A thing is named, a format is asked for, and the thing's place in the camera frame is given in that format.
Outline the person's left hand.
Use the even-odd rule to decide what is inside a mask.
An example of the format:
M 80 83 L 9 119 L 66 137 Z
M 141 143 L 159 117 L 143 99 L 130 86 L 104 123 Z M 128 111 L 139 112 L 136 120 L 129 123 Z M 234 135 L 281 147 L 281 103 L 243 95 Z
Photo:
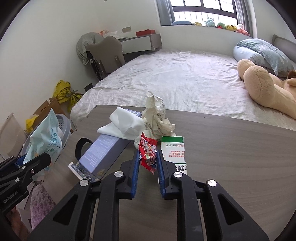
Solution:
M 7 215 L 11 228 L 21 241 L 26 241 L 30 232 L 21 220 L 20 213 L 14 207 Z

